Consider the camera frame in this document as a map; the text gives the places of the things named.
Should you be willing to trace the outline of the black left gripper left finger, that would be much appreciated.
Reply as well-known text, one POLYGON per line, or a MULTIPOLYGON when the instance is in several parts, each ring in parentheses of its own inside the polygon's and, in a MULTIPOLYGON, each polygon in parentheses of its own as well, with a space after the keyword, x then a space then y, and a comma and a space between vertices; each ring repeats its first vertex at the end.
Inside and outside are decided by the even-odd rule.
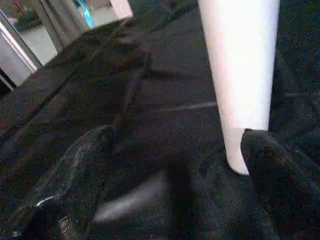
POLYGON ((113 155, 112 125, 78 138, 0 226, 2 240, 87 240, 113 155))

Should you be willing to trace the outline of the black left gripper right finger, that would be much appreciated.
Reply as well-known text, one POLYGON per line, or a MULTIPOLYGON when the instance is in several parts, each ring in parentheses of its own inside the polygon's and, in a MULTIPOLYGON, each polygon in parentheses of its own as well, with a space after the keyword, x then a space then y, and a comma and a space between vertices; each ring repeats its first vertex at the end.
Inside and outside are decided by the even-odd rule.
POLYGON ((320 238, 320 168, 276 135, 245 129, 241 153, 276 233, 286 240, 320 238))

